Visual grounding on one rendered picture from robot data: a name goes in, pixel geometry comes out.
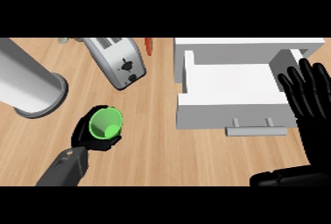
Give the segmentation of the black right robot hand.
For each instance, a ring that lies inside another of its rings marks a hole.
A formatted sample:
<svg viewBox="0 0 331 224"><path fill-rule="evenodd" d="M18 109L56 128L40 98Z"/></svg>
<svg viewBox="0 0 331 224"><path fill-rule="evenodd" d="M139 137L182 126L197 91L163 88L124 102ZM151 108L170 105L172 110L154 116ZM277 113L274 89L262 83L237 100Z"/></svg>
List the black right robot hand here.
<svg viewBox="0 0 331 224"><path fill-rule="evenodd" d="M294 112L309 165L257 173L250 186L331 186L331 76L321 63L299 60L278 74Z"/></svg>

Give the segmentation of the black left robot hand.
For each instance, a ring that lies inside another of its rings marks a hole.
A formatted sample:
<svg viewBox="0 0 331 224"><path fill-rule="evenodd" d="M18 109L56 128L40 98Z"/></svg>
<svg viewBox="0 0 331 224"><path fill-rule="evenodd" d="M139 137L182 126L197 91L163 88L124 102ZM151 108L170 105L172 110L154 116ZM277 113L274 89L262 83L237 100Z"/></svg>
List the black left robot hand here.
<svg viewBox="0 0 331 224"><path fill-rule="evenodd" d="M96 139L89 133L89 120L92 115L101 110L105 109L108 105L98 105L95 106L86 115L80 118L77 122L77 127L74 129L74 133L71 136L71 146L79 147L85 146L87 150L95 151L107 151L111 149L111 146L117 144L121 139L121 132L120 135L116 136L110 140L99 140Z"/></svg>

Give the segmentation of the green cup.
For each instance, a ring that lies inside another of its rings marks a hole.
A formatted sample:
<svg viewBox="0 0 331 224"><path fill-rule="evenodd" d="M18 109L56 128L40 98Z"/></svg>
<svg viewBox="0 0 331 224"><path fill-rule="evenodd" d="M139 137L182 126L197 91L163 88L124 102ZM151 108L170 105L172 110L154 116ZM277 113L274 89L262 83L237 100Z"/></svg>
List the green cup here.
<svg viewBox="0 0 331 224"><path fill-rule="evenodd" d="M90 117L89 133L99 140L110 140L120 135L123 126L121 112L113 108L102 108Z"/></svg>

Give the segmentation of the white open drawer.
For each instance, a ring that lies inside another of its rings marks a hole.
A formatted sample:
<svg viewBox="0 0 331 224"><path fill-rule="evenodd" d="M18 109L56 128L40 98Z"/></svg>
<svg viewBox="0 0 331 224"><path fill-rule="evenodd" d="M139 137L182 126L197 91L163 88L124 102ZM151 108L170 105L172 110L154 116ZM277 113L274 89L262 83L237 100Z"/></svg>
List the white open drawer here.
<svg viewBox="0 0 331 224"><path fill-rule="evenodd" d="M296 118L277 79L288 67L299 66L297 50L283 50L266 64L198 65L194 52L184 56L182 93L178 96L176 128L223 129L265 126L265 119L287 129Z"/></svg>

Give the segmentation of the white paper towel roll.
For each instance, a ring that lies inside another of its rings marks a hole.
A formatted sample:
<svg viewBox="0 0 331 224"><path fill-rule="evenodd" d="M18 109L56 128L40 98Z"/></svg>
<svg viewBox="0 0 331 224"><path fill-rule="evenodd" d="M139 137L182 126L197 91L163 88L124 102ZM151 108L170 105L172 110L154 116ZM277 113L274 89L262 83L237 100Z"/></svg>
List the white paper towel roll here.
<svg viewBox="0 0 331 224"><path fill-rule="evenodd" d="M67 96L67 79L48 71L11 38L0 38L0 102L37 119L58 109Z"/></svg>

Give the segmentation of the silver toaster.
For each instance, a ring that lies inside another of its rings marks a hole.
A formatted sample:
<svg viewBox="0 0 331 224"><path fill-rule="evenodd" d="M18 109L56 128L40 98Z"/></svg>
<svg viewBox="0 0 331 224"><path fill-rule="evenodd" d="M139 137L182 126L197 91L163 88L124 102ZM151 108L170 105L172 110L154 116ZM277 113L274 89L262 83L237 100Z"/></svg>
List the silver toaster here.
<svg viewBox="0 0 331 224"><path fill-rule="evenodd" d="M132 38L83 38L90 55L117 90L147 74L141 49Z"/></svg>

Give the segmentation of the white cabinet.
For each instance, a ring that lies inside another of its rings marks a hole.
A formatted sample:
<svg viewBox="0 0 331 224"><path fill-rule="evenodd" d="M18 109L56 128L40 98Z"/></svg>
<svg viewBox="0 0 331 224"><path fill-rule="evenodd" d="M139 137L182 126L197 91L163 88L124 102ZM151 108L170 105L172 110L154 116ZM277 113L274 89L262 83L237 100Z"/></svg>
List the white cabinet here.
<svg viewBox="0 0 331 224"><path fill-rule="evenodd" d="M299 49L308 58L324 43L322 38L175 38L175 82L182 83L186 51L194 51L198 65L266 64L284 49Z"/></svg>

